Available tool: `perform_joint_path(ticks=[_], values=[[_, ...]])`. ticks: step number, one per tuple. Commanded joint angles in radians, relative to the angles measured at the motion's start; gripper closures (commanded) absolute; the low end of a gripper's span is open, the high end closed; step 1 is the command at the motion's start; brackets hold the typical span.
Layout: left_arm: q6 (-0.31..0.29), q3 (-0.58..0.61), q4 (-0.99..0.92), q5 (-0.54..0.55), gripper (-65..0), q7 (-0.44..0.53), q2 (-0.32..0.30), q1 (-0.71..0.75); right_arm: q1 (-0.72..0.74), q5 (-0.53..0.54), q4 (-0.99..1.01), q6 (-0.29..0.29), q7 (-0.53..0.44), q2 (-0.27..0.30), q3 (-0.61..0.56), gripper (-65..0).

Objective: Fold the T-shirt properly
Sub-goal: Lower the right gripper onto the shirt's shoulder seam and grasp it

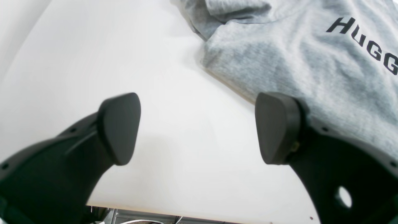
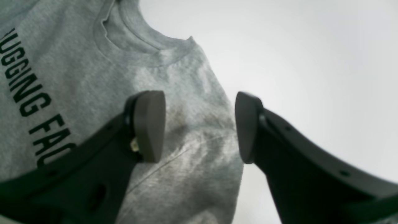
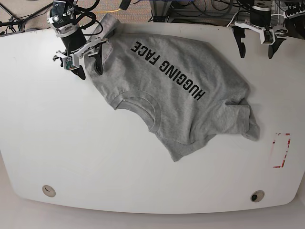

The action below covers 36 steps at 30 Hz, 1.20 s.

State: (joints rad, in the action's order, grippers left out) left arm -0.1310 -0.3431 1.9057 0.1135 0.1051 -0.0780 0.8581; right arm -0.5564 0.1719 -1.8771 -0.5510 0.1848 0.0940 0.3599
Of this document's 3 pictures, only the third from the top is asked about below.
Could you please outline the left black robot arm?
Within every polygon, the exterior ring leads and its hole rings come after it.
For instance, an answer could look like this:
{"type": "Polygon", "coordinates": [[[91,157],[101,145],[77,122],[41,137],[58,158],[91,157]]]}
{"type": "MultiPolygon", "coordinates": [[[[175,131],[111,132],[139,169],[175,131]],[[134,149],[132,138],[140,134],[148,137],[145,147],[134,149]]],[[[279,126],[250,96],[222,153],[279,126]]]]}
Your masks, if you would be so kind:
{"type": "Polygon", "coordinates": [[[233,21],[231,27],[241,58],[245,57],[246,47],[242,39],[245,30],[259,34],[260,43],[268,45],[268,58],[272,59],[280,45],[287,39],[287,29],[282,25],[271,26],[272,2],[270,0],[254,0],[250,6],[249,18],[244,21],[233,21]]]}

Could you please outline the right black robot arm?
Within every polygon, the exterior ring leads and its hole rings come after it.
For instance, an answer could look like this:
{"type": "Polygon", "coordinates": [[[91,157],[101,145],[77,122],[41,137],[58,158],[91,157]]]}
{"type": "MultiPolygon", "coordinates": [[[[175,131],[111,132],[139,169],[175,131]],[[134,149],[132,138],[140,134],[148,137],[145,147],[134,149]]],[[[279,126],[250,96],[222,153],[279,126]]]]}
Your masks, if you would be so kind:
{"type": "Polygon", "coordinates": [[[102,24],[97,21],[92,11],[99,1],[88,8],[78,6],[76,0],[55,0],[48,12],[47,23],[61,39],[65,51],[57,51],[52,60],[60,60],[61,67],[73,72],[82,80],[86,79],[80,59],[93,58],[93,69],[98,75],[103,74],[102,45],[105,39],[99,37],[103,32],[102,24]]]}

